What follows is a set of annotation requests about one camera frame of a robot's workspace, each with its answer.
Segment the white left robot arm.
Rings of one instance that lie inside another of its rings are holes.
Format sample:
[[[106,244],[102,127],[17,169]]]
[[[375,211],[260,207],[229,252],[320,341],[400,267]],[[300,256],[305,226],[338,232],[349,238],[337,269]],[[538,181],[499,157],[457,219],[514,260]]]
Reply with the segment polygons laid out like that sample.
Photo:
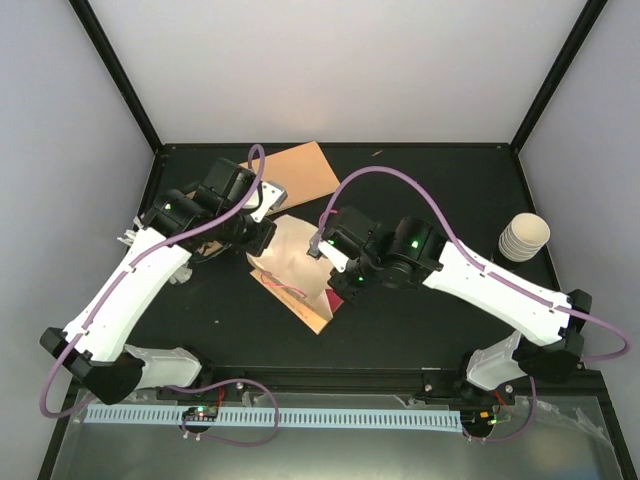
[[[276,230],[267,215],[286,197],[259,172],[216,160],[201,183],[154,200],[123,237],[127,254],[100,292],[65,328],[47,329],[41,345],[57,367],[106,405],[149,388],[178,387],[193,399],[207,397],[215,376],[195,353],[136,347],[128,338],[166,283],[189,279],[189,260],[204,245],[260,255]]]

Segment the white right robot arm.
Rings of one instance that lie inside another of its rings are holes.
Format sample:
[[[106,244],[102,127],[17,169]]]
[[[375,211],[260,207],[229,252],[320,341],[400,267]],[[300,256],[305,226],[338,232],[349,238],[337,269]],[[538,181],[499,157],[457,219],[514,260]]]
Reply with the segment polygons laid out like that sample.
[[[405,217],[393,229],[345,207],[328,220],[318,242],[320,255],[333,268],[328,284],[351,302],[366,288],[426,287],[457,297],[513,328],[506,339],[477,350],[454,379],[457,396],[476,403],[497,387],[529,376],[566,382],[577,369],[584,348],[573,305],[586,313],[589,294],[539,287],[460,248],[431,224]]]

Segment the cream cakes paper bag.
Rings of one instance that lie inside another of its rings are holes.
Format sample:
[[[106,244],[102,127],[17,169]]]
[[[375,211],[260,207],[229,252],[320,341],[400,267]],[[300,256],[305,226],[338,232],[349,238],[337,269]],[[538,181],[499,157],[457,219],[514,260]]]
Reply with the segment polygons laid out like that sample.
[[[343,301],[329,286],[332,264],[307,254],[316,227],[302,219],[283,215],[259,257],[249,255],[251,276],[316,334],[333,319]]]

